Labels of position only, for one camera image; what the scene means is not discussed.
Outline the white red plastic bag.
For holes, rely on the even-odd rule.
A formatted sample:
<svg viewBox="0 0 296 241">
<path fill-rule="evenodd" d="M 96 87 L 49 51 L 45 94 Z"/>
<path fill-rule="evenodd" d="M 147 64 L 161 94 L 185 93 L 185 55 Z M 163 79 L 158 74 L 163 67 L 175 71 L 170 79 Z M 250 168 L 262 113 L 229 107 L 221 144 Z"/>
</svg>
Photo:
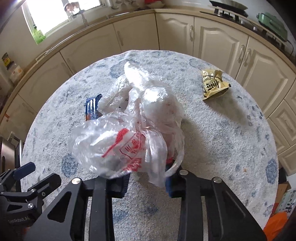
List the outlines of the white red plastic bag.
<svg viewBox="0 0 296 241">
<path fill-rule="evenodd" d="M 171 88 L 162 78 L 126 62 L 98 110 L 101 117 L 73 129 L 73 158 L 103 178 L 145 172 L 152 184 L 163 187 L 185 154 L 184 110 Z"/>
</svg>

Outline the kitchen window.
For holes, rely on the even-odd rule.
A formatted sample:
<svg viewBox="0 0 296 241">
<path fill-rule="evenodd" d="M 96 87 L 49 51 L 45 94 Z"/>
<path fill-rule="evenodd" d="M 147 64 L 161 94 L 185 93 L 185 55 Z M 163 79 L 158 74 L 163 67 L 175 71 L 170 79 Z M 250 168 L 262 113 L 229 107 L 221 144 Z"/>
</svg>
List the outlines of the kitchen window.
<svg viewBox="0 0 296 241">
<path fill-rule="evenodd" d="M 36 44 L 40 44 L 52 32 L 70 22 L 64 11 L 66 3 L 76 1 L 25 1 L 23 15 Z M 106 1 L 77 1 L 82 10 L 102 8 Z"/>
</svg>

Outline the cream kitchen cabinet run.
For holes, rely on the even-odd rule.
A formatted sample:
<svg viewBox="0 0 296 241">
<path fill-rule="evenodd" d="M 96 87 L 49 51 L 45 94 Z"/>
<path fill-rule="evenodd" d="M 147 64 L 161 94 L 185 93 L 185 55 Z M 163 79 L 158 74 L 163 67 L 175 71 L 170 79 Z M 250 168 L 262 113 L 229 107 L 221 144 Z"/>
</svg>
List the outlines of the cream kitchen cabinet run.
<svg viewBox="0 0 296 241">
<path fill-rule="evenodd" d="M 295 173 L 295 64 L 268 30 L 210 11 L 155 9 L 112 16 L 66 38 L 35 63 L 1 111 L 1 135 L 24 140 L 50 95 L 92 63 L 128 50 L 168 50 L 223 70 L 256 100 L 273 130 L 279 161 Z"/>
</svg>

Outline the orange plastic bag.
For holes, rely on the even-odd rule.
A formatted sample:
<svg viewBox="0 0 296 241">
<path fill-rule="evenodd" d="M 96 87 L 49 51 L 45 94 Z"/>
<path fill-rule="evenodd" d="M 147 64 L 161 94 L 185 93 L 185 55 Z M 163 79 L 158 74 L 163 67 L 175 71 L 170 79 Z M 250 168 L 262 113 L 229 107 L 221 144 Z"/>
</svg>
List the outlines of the orange plastic bag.
<svg viewBox="0 0 296 241">
<path fill-rule="evenodd" d="M 272 241 L 280 233 L 287 222 L 287 213 L 279 212 L 274 214 L 263 229 L 268 241 Z"/>
</svg>

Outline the white rice bag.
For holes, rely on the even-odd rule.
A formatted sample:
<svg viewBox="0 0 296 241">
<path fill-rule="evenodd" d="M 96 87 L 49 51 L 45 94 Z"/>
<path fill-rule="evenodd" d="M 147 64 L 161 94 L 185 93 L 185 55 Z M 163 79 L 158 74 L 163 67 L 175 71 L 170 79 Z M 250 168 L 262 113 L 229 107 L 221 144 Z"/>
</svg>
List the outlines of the white rice bag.
<svg viewBox="0 0 296 241">
<path fill-rule="evenodd" d="M 286 212 L 290 216 L 295 208 L 295 193 L 295 189 L 285 192 L 275 212 Z"/>
</svg>

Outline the brown cardboard box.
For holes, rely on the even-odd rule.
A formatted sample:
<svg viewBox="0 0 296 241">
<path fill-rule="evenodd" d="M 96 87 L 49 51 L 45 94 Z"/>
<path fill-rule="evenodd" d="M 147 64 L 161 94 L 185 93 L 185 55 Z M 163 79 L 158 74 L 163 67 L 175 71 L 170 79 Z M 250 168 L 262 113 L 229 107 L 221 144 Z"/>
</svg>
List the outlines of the brown cardboard box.
<svg viewBox="0 0 296 241">
<path fill-rule="evenodd" d="M 277 207 L 279 206 L 279 203 L 284 196 L 285 192 L 291 188 L 290 183 L 288 181 L 281 183 L 277 187 L 277 193 L 276 193 L 276 198 L 275 198 L 275 203 L 271 212 L 271 216 L 275 214 L 275 211 Z"/>
</svg>

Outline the blue red snack wrapper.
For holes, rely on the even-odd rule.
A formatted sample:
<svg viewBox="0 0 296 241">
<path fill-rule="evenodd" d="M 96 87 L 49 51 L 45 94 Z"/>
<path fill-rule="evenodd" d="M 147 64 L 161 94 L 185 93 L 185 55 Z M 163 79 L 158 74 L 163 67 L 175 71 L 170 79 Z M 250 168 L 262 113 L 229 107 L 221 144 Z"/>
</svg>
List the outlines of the blue red snack wrapper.
<svg viewBox="0 0 296 241">
<path fill-rule="evenodd" d="M 102 94 L 97 95 L 96 97 L 90 97 L 86 99 L 85 104 L 85 120 L 96 120 L 102 116 L 102 113 L 98 110 L 98 102 L 102 98 Z"/>
</svg>

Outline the jar on counter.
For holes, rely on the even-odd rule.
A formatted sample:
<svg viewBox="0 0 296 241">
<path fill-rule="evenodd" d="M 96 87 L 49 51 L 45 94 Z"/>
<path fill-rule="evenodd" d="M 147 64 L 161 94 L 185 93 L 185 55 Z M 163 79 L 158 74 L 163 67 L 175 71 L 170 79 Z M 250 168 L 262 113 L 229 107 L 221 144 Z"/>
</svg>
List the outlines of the jar on counter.
<svg viewBox="0 0 296 241">
<path fill-rule="evenodd" d="M 8 53 L 4 53 L 1 59 L 4 63 L 6 70 L 10 74 L 9 79 L 14 85 L 17 85 L 18 82 L 24 76 L 22 68 L 9 57 Z"/>
</svg>

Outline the small gold snack packet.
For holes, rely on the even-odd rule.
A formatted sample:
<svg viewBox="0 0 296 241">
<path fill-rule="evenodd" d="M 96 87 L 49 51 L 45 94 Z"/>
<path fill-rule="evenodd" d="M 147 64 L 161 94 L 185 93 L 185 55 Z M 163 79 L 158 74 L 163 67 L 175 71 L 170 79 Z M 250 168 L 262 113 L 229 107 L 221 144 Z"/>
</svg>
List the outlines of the small gold snack packet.
<svg viewBox="0 0 296 241">
<path fill-rule="evenodd" d="M 202 70 L 204 88 L 203 100 L 207 100 L 212 97 L 220 97 L 229 90 L 231 84 L 223 80 L 222 74 L 223 72 L 221 70 Z"/>
</svg>

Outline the sink faucet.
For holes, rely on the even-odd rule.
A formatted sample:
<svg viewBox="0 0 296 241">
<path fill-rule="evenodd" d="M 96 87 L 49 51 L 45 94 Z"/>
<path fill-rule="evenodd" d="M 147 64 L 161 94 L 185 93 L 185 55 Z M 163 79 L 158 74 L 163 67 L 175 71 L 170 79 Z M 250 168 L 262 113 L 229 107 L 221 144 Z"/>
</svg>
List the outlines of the sink faucet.
<svg viewBox="0 0 296 241">
<path fill-rule="evenodd" d="M 84 27 L 89 26 L 88 21 L 86 20 L 86 18 L 84 16 L 84 10 L 82 10 L 80 8 L 80 5 L 79 5 L 79 3 L 77 1 L 76 2 L 66 3 L 64 5 L 64 11 L 66 12 L 66 14 L 68 16 L 69 21 L 73 20 L 78 15 L 81 15 Z"/>
</svg>

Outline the red pot with bowl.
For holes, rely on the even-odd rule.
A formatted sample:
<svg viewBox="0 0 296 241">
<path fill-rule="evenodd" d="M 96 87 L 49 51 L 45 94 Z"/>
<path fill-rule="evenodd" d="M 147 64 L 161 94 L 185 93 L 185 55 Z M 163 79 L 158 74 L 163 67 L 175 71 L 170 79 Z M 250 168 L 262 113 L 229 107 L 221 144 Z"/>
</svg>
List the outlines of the red pot with bowl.
<svg viewBox="0 0 296 241">
<path fill-rule="evenodd" d="M 145 0 L 144 4 L 150 9 L 161 9 L 165 6 L 161 0 Z"/>
</svg>

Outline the black gas stove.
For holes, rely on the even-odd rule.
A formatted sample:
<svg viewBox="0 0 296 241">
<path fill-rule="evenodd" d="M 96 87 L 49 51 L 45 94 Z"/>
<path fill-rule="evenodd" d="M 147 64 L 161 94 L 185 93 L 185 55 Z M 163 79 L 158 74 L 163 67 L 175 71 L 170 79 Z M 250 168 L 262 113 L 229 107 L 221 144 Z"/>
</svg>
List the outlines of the black gas stove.
<svg viewBox="0 0 296 241">
<path fill-rule="evenodd" d="M 238 9 L 234 9 L 233 11 L 231 11 L 229 9 L 212 6 L 212 4 L 210 5 L 210 7 L 214 9 L 214 12 L 212 13 L 212 15 L 237 23 L 238 25 L 241 25 L 251 30 L 252 32 L 262 36 L 264 39 L 266 39 L 271 44 L 276 46 L 282 52 L 285 51 L 287 46 L 287 41 L 283 42 L 279 37 L 277 37 L 269 29 L 260 25 L 258 19 L 252 20 L 251 18 L 249 18 L 246 10 L 240 11 Z"/>
</svg>

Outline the green electric cooker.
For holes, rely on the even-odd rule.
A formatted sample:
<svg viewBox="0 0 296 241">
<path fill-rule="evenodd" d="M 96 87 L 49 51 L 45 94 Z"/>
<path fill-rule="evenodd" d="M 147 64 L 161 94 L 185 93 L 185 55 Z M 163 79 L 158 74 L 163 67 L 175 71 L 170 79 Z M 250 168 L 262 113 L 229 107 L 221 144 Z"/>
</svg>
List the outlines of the green electric cooker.
<svg viewBox="0 0 296 241">
<path fill-rule="evenodd" d="M 268 12 L 258 13 L 256 15 L 260 25 L 269 29 L 277 37 L 279 37 L 283 42 L 287 41 L 287 30 L 285 25 L 275 16 Z"/>
</svg>

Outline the steel pan on stove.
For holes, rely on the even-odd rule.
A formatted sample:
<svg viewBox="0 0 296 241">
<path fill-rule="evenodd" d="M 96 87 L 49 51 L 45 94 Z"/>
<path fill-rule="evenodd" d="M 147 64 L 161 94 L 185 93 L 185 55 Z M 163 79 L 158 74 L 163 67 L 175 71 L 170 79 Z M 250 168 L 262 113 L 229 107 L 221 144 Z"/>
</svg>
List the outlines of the steel pan on stove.
<svg viewBox="0 0 296 241">
<path fill-rule="evenodd" d="M 240 11 L 245 11 L 248 9 L 247 6 L 232 0 L 210 1 L 210 3 L 212 4 L 212 6 L 229 9 L 231 11 L 233 11 L 234 9 L 238 9 Z"/>
</svg>

